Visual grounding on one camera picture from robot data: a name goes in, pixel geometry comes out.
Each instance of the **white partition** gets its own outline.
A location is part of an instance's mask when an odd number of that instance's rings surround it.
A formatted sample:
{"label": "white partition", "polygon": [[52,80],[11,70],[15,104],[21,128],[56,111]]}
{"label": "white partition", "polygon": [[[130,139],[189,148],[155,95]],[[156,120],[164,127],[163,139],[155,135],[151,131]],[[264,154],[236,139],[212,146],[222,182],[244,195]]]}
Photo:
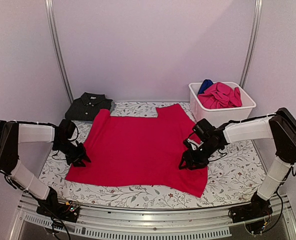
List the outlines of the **white partition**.
{"label": "white partition", "polygon": [[[257,103],[253,116],[286,107],[296,118],[296,1],[264,1],[256,47],[245,90]],[[272,140],[258,140],[264,162],[275,157]],[[296,217],[296,177],[289,176],[286,192]]]}
{"label": "white partition", "polygon": [[[45,2],[0,1],[0,119],[58,124],[68,107]],[[50,147],[21,145],[20,160],[38,174]],[[21,194],[0,174],[0,240],[9,239]]]}
{"label": "white partition", "polygon": [[74,98],[188,101],[188,84],[239,83],[254,1],[56,0]]}

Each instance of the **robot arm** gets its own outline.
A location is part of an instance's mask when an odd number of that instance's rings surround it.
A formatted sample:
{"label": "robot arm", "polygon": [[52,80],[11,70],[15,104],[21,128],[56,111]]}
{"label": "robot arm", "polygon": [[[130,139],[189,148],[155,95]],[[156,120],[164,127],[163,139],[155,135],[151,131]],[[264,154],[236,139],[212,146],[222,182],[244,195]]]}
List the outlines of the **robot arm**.
{"label": "robot arm", "polygon": [[78,211],[73,204],[58,202],[57,192],[42,183],[19,160],[18,144],[53,143],[54,151],[61,151],[66,156],[67,164],[84,167],[83,160],[90,162],[82,143],[72,144],[76,125],[69,120],[62,120],[59,126],[51,123],[3,121],[0,120],[0,173],[14,188],[28,191],[39,203],[37,213],[49,217],[53,214],[62,220],[76,221]]}
{"label": "robot arm", "polygon": [[290,112],[286,108],[280,108],[267,116],[229,121],[218,128],[202,119],[193,127],[193,133],[202,144],[197,145],[189,139],[184,141],[188,150],[182,155],[180,169],[194,170],[206,167],[211,154],[223,150],[230,143],[254,139],[274,140],[276,158],[263,183],[252,196],[251,203],[230,210],[230,217],[234,223],[271,214],[269,199],[286,181],[296,162],[296,120]]}

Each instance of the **white plastic basket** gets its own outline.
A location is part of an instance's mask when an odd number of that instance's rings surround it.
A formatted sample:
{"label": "white plastic basket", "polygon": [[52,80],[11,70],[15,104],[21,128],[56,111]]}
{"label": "white plastic basket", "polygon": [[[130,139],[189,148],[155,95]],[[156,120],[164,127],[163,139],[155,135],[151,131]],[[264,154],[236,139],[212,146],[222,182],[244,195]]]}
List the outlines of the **white plastic basket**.
{"label": "white plastic basket", "polygon": [[256,103],[252,98],[235,82],[223,82],[232,89],[238,87],[242,101],[241,107],[208,109],[205,108],[198,100],[197,94],[202,82],[194,82],[189,84],[190,89],[190,110],[197,122],[201,119],[207,119],[216,128],[229,120],[243,120],[248,118],[249,114],[256,107]]}

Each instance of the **floral pattern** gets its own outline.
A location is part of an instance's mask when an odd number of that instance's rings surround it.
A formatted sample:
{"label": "floral pattern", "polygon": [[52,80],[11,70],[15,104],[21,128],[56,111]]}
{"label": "floral pattern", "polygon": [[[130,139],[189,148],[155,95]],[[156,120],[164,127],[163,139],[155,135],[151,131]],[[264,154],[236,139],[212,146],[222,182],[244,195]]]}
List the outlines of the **floral pattern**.
{"label": "floral pattern", "polygon": [[[173,102],[117,102],[112,116],[157,117],[156,107]],[[180,105],[195,121],[189,103]],[[75,122],[84,142],[91,124]],[[225,147],[227,155],[208,165],[208,182],[201,198],[163,185],[132,185],[105,187],[65,180],[70,166],[64,155],[51,152],[39,179],[54,188],[61,199],[80,203],[143,209],[182,209],[217,207],[248,202],[265,177],[265,172],[251,141],[241,141]],[[221,157],[215,152],[212,160]]]}

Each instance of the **red t-shirt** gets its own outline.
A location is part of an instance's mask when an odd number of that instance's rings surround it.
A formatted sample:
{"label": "red t-shirt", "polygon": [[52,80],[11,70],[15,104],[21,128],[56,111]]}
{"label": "red t-shirt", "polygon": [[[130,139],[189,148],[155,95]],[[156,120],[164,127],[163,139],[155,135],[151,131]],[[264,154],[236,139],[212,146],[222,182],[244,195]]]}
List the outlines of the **red t-shirt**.
{"label": "red t-shirt", "polygon": [[156,108],[158,117],[95,117],[84,143],[91,163],[71,165],[66,180],[107,187],[165,185],[201,197],[207,168],[179,170],[183,141],[195,123],[179,104]]}

